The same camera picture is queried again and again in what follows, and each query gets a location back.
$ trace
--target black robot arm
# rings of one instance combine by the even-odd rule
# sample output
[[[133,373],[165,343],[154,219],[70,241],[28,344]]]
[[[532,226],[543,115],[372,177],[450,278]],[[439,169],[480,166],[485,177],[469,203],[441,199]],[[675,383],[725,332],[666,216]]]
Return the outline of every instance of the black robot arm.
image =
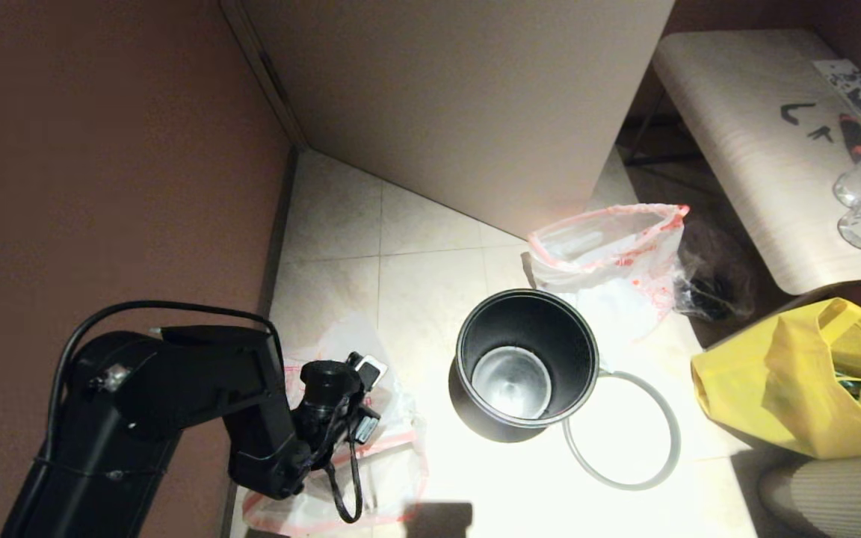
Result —
[[[123,306],[129,304],[178,309],[184,303]],[[89,341],[71,359],[63,354],[55,378],[65,396],[50,413],[46,442],[3,536],[137,535],[182,430],[213,418],[225,422],[229,476],[242,486],[280,500],[300,493],[311,470],[333,474],[335,444],[351,443],[353,455],[353,444],[366,442],[379,419],[362,401],[383,366],[356,353],[347,362],[304,365],[305,398],[290,411],[280,342],[269,321],[261,321],[269,333],[165,327],[158,339],[117,331]],[[355,521],[333,486],[342,518]]]

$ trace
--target white table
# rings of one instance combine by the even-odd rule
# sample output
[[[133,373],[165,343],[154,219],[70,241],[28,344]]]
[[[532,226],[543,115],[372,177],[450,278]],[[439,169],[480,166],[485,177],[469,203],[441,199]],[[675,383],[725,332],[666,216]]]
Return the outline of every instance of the white table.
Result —
[[[831,191],[852,168],[839,114],[848,112],[812,62],[837,58],[804,30],[673,34],[653,67],[765,260],[776,284],[810,295],[860,282],[861,250],[836,222]],[[816,103],[780,116],[789,103]],[[831,128],[833,143],[806,134]]]

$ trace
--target brown wall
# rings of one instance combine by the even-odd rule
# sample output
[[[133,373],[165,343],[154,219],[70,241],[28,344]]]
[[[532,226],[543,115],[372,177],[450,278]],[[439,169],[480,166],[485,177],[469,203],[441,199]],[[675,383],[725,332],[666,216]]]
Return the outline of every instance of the brown wall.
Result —
[[[288,149],[216,0],[0,4],[0,529],[79,321],[257,310]],[[220,422],[185,434],[144,536],[218,535],[226,451]]]
[[[676,0],[663,34],[756,28],[813,28],[861,67],[861,0]],[[629,116],[645,115],[659,90],[659,79],[648,69]],[[664,102],[661,112],[672,111],[672,103]]]

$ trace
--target black cable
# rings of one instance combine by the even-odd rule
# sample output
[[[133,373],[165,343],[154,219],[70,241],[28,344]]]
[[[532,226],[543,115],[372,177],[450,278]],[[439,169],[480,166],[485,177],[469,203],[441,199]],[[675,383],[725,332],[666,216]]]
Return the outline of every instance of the black cable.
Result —
[[[338,515],[345,523],[354,523],[361,519],[363,509],[363,493],[361,488],[361,472],[358,470],[358,454],[354,449],[354,436],[351,435],[351,422],[348,422],[348,445],[351,448],[351,480],[354,483],[354,515],[348,513],[348,508],[345,507],[345,497],[341,494],[341,487],[338,486],[338,479],[334,474],[334,464],[328,462],[324,466],[324,472],[327,473],[327,479],[331,482],[331,494],[334,496],[334,507],[338,508]]]
[[[45,477],[46,474],[48,474],[50,464],[53,463],[52,457],[55,455],[55,440],[58,437],[58,406],[61,405],[62,388],[65,385],[66,378],[68,378],[68,370],[71,365],[72,357],[75,355],[75,349],[78,347],[78,343],[81,341],[82,336],[84,336],[85,333],[88,333],[88,330],[91,330],[92,327],[96,326],[99,321],[105,320],[106,317],[119,312],[136,309],[188,310],[192,312],[204,312],[206,314],[218,314],[221,316],[232,316],[236,318],[244,318],[246,320],[258,321],[259,323],[264,324],[264,327],[267,327],[269,333],[274,337],[277,356],[280,359],[282,358],[281,341],[277,336],[277,330],[274,328],[274,325],[262,316],[245,312],[243,310],[220,309],[218,306],[206,306],[205,304],[178,303],[174,302],[174,300],[131,300],[131,302],[128,303],[113,304],[113,306],[106,307],[106,309],[99,310],[95,314],[92,314],[88,319],[82,321],[82,323],[76,327],[72,336],[70,336],[68,341],[66,341],[65,348],[63,348],[62,354],[58,357],[58,364],[55,366],[55,375],[52,378],[52,391],[49,395],[49,409],[46,418],[45,443],[44,446],[42,446],[42,455],[37,457],[37,461],[42,464],[38,467],[38,471],[31,482],[31,487],[28,488],[28,495],[25,496],[24,503],[21,507],[18,507],[17,510],[18,516],[16,517],[16,520],[18,521],[18,524],[15,528],[18,529],[20,534],[22,533],[25,525],[28,524],[28,517],[31,515],[31,508],[33,508],[35,503],[37,503],[38,494],[45,483]]]

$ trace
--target yellow tote bag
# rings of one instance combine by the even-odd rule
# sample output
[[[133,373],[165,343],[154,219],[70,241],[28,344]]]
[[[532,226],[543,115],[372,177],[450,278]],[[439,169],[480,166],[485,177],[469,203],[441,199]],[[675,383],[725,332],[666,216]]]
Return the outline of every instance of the yellow tote bag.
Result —
[[[706,415],[749,435],[831,460],[861,456],[861,307],[824,300],[775,314],[693,358]]]

